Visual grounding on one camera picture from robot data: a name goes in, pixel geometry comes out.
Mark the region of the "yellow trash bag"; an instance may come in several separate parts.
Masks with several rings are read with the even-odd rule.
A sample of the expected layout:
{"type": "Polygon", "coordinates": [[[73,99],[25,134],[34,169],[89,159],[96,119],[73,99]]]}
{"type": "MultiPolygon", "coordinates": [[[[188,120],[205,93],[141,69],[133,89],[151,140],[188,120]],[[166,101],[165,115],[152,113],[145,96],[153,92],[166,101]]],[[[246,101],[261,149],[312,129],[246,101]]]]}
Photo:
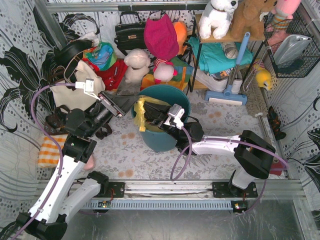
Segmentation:
{"type": "Polygon", "coordinates": [[[135,112],[135,117],[133,117],[133,123],[139,127],[139,131],[141,133],[146,132],[147,130],[156,133],[163,133],[164,131],[159,129],[157,126],[147,123],[147,119],[145,118],[145,103],[169,106],[169,104],[165,101],[150,96],[142,95],[139,97],[139,100],[133,105],[133,110],[135,112]]]}

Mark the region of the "teal trash bin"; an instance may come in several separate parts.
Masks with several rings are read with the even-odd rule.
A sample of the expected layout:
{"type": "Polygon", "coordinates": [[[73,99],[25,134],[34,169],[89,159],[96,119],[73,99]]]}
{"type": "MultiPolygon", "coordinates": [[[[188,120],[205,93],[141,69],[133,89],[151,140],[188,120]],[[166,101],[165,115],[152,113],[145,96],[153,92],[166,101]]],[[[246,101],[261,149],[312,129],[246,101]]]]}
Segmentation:
{"type": "MultiPolygon", "coordinates": [[[[157,84],[149,86],[141,90],[138,95],[152,97],[164,101],[170,105],[178,104],[184,108],[183,115],[185,122],[187,116],[191,113],[191,104],[187,95],[180,89],[167,85],[157,84]]],[[[145,132],[140,132],[144,143],[155,152],[167,152],[175,148],[177,141],[164,131],[157,128],[156,131],[146,129],[145,132]]]]}

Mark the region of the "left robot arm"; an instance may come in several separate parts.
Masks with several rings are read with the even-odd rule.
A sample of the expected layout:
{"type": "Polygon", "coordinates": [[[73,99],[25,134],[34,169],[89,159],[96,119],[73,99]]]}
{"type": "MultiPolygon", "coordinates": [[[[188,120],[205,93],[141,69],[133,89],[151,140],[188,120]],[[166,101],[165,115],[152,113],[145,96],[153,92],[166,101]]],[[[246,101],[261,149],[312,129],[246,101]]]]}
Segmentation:
{"type": "Polygon", "coordinates": [[[109,178],[93,171],[81,186],[67,195],[78,173],[92,156],[97,142],[91,138],[113,116],[125,116],[139,100],[138,95],[112,95],[102,91],[87,110],[72,109],[66,115],[68,132],[64,146],[59,146],[59,162],[53,176],[36,203],[16,219],[20,230],[41,240],[60,240],[76,213],[93,197],[106,194],[109,178]]]}

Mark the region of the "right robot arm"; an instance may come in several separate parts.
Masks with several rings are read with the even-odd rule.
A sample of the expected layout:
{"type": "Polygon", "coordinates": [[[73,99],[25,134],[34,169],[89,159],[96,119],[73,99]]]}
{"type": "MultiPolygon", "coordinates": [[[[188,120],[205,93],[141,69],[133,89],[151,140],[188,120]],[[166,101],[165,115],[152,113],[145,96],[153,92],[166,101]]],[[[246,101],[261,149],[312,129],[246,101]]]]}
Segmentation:
{"type": "Polygon", "coordinates": [[[225,188],[217,188],[222,196],[246,194],[255,179],[269,177],[275,153],[274,147],[250,130],[230,137],[214,137],[204,134],[202,125],[195,119],[185,122],[185,110],[178,104],[167,105],[146,101],[142,107],[144,121],[157,127],[176,140],[180,153],[191,155],[223,155],[234,157],[240,164],[225,188]]]}

